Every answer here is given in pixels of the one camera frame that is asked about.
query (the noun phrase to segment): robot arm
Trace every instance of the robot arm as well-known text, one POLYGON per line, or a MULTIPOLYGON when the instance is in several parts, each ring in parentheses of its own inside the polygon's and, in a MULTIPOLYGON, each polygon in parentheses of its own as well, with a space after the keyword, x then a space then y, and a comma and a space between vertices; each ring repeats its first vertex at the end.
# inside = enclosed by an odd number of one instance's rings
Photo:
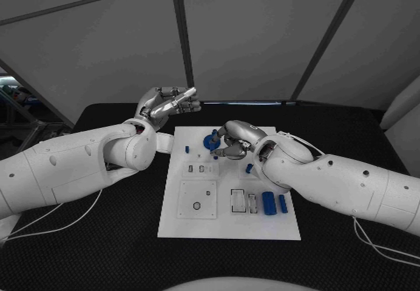
POLYGON ((146 170, 157 151, 171 152, 174 136, 157 131, 170 115, 201 110, 195 88, 171 90, 149 91, 123 124, 50 139, 0 161, 0 219, 80 199, 146 170), (107 171, 106 162, 122 168, 107 171))
MULTIPOLYGON (((258 132, 256 126, 240 121, 230 121, 220 130, 229 135, 230 144, 239 143, 232 139, 250 144, 245 150, 253 153, 253 174, 265 184, 284 193, 295 188, 310 201, 331 210, 420 236, 420 179, 335 155, 314 158, 289 134, 268 136, 258 132)), ((227 156, 229 149, 213 151, 213 155, 227 156)))

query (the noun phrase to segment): blue cylinder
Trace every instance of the blue cylinder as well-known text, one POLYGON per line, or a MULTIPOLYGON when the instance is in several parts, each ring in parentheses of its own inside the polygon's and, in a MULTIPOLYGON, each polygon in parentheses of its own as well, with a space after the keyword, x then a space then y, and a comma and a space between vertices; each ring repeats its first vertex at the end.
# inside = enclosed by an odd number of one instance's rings
POLYGON ((249 174, 252 174, 252 169, 253 169, 253 164, 249 164, 249 165, 247 165, 247 169, 246 169, 246 172, 247 172, 249 174))
POLYGON ((286 200, 285 200, 285 195, 279 195, 279 200, 281 200, 281 208, 282 208, 282 213, 288 213, 288 205, 286 205, 286 200))
POLYGON ((265 214, 266 215, 276 215, 276 201, 275 201, 275 193, 273 192, 263 192, 263 204, 265 204, 265 214))

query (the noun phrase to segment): robotic hand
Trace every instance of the robotic hand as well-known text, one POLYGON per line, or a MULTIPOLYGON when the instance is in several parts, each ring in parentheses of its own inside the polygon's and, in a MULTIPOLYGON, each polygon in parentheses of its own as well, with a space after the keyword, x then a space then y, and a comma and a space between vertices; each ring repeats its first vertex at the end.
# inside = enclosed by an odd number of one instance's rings
POLYGON ((312 156, 284 132, 268 135, 243 121, 229 121, 213 137, 229 147, 214 156, 243 159, 253 153, 253 175, 281 193, 292 188, 331 210, 385 223, 420 236, 420 179, 335 155, 312 156))
POLYGON ((0 161, 0 219, 77 200, 148 169, 174 136, 157 131, 168 116, 201 110, 197 89, 154 88, 123 124, 50 139, 0 161), (107 171, 106 162, 122 166, 107 171))

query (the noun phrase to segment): white task board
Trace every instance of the white task board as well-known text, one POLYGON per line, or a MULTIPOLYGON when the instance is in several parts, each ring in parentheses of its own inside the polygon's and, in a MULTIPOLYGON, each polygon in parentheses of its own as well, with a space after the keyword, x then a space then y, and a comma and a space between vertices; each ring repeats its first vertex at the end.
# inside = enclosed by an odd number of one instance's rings
MULTIPOLYGON (((220 128, 175 127, 158 237, 301 240, 291 193, 285 194, 288 213, 282 213, 279 193, 246 173, 253 153, 240 161, 214 159, 204 147, 206 136, 220 128), (245 213, 233 213, 233 189, 245 190, 245 213), (266 191, 275 193, 276 215, 265 214, 266 191), (250 212, 250 194, 256 195, 258 213, 250 212)), ((276 134, 275 127, 260 128, 276 134)))

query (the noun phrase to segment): black table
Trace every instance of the black table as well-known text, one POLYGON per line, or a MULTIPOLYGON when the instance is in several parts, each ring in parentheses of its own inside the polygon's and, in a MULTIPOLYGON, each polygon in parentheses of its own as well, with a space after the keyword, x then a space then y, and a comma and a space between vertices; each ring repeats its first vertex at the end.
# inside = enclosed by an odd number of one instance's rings
MULTIPOLYGON (((76 132, 125 122, 136 104, 96 104, 76 132)), ((356 107, 204 105, 171 117, 175 126, 223 125, 239 119, 276 126, 327 153, 408 173, 369 110, 356 107)), ((67 230, 6 243, 0 288, 6 290, 162 290, 217 276, 276 279, 320 290, 419 290, 420 268, 382 257, 357 238, 353 218, 294 191, 302 241, 158 238, 171 156, 109 187, 87 217, 67 230)), ((97 194, 70 202, 22 233, 60 228, 87 211, 97 194)), ((18 227, 53 207, 30 210, 18 227)), ((374 243, 420 254, 420 238, 361 221, 374 243)))

